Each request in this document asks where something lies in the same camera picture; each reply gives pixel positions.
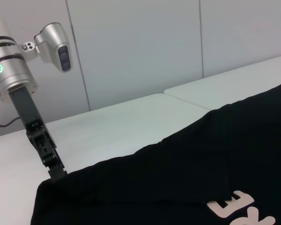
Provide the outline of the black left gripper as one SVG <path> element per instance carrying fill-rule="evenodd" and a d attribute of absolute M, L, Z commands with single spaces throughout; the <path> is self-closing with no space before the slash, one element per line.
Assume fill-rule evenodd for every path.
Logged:
<path fill-rule="evenodd" d="M 14 89 L 9 92 L 9 96 L 26 129 L 29 141 L 37 150 L 43 165 L 49 168 L 50 178 L 52 180 L 64 178 L 67 171 L 27 88 L 23 86 Z"/>

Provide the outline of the black shirt with FREE print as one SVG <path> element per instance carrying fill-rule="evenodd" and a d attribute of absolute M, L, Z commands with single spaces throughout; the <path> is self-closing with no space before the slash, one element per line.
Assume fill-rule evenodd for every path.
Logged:
<path fill-rule="evenodd" d="M 281 85 L 42 182 L 31 225 L 281 225 Z"/>

